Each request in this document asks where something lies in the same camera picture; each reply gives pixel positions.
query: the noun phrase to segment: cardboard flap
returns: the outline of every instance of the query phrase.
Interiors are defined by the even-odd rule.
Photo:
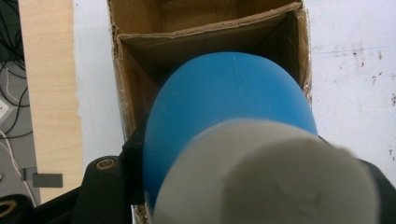
[[[295,2],[239,20],[216,22],[173,33],[119,35],[119,47],[123,45],[131,51],[146,65],[145,69],[172,72],[187,60],[210,52],[232,50],[251,53],[288,12],[301,5],[301,2]]]

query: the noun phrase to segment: metal screw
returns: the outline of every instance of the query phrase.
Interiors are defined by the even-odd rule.
[[[116,164],[117,164],[117,162],[115,160],[106,158],[106,159],[102,159],[101,161],[96,163],[96,169],[106,170],[106,169],[109,169],[109,168],[115,166]]]

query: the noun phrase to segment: wire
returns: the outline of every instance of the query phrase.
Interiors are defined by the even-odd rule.
[[[14,167],[14,169],[15,169],[15,171],[17,172],[18,176],[19,176],[20,178],[22,178],[20,169],[19,169],[19,167],[18,167],[18,163],[17,163],[17,161],[15,160],[14,153],[12,152],[11,144],[9,143],[9,141],[8,141],[8,139],[7,139],[7,136],[6,136],[6,134],[3,133],[2,131],[0,131],[0,134],[3,135],[3,137],[4,137],[4,139],[5,139],[6,143],[7,143],[7,147],[6,147],[2,142],[0,142],[0,144],[6,149],[6,151],[7,151],[8,155],[9,155],[9,157],[11,158],[12,166]],[[27,182],[26,182],[25,180],[23,180],[22,182],[23,182],[24,186],[26,187],[27,192],[28,192],[30,198],[32,199],[33,207],[36,207],[36,205],[35,205],[35,198],[33,197],[33,193],[32,193],[32,191],[30,190],[29,186],[27,185]]]
[[[24,133],[24,134],[21,134],[21,135],[17,135],[17,136],[7,136],[7,138],[0,137],[0,140],[1,140],[1,139],[16,139],[16,138],[22,138],[22,137],[27,136],[27,135],[29,135],[29,134],[31,134],[31,133],[33,133],[33,131],[30,131],[29,133]]]
[[[1,75],[2,75],[2,71],[4,70],[5,67],[6,67],[6,64],[5,64],[5,63],[2,63],[2,66],[1,66],[1,68],[0,68],[0,77],[1,77]],[[3,92],[3,89],[1,88],[1,85],[0,85],[0,92],[1,92],[1,94],[4,96],[4,98],[6,99],[6,101],[9,102],[11,105],[15,105],[15,106],[18,106],[18,107],[28,107],[28,106],[30,106],[30,105],[15,104],[14,102],[10,101],[10,100],[8,99],[7,95]]]
[[[8,48],[15,56],[17,56],[18,59],[22,59],[23,56],[19,52],[17,52],[15,49],[15,46],[12,45],[12,40],[11,40],[11,35],[9,33],[9,30],[7,28],[7,23],[6,20],[3,17],[3,13],[0,11],[0,21],[3,23],[3,26],[6,28],[5,33],[6,33],[6,38],[8,39],[8,44],[7,41],[3,40],[3,44],[5,45],[6,48]]]
[[[16,74],[16,73],[12,72],[12,71],[9,70],[9,69],[8,69],[8,72],[9,72],[11,75],[13,75],[14,77],[18,77],[18,78],[22,78],[22,79],[27,79],[26,77],[23,77],[23,76],[21,76],[21,75],[18,75],[18,74]]]
[[[13,3],[13,4],[18,4],[18,1],[17,0],[15,0],[15,1],[12,1],[12,0],[4,0],[5,2],[10,2],[10,3]]]
[[[20,110],[21,110],[21,102],[22,102],[22,99],[23,99],[23,95],[24,95],[26,92],[27,92],[27,87],[26,87],[26,89],[23,91],[23,94],[21,95],[21,98],[20,98],[20,102],[18,103],[17,115],[15,116],[14,122],[12,123],[11,127],[6,131],[6,134],[8,134],[9,132],[12,131],[12,129],[14,129],[15,124],[16,124],[17,121],[18,121],[18,117],[19,117],[19,115],[20,115]]]
[[[11,1],[3,1],[5,2],[10,8],[12,8],[12,10],[15,12],[15,14],[18,15],[18,17],[20,16],[20,12],[14,7],[12,6],[10,3],[13,3],[14,5],[18,5],[18,3],[16,2],[11,2]]]
[[[13,62],[22,70],[22,71],[26,71],[25,68],[25,64],[24,64],[24,59],[18,59],[18,60],[14,60]]]
[[[12,98],[12,99],[14,99],[14,101],[16,101],[16,102],[18,102],[19,103],[19,101],[18,101],[18,99],[17,98],[15,98],[10,92],[9,92],[9,90],[8,90],[8,86],[9,86],[9,72],[8,72],[8,68],[6,67],[6,71],[7,71],[7,85],[6,85],[6,92],[7,92],[7,94]]]

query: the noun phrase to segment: box opening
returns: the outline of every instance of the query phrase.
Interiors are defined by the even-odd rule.
[[[166,79],[188,60],[238,51],[309,83],[306,15],[290,0],[111,0],[114,63],[125,136],[149,115]]]

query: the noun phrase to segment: black plastic part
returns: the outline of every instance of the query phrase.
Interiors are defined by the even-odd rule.
[[[71,223],[132,223],[129,193],[119,157],[103,157],[88,165]]]
[[[127,188],[131,191],[130,204],[145,203],[143,191],[143,147],[146,122],[140,125],[122,146],[120,158],[123,161]]]
[[[396,189],[382,174],[378,167],[368,161],[359,160],[369,168],[372,178],[375,180],[376,187],[379,192],[381,208],[380,223],[395,224],[396,223]]]
[[[79,188],[39,205],[35,209],[38,223],[66,224],[70,223],[76,205]]]
[[[32,201],[21,194],[8,195],[0,199],[0,224],[36,224]]]

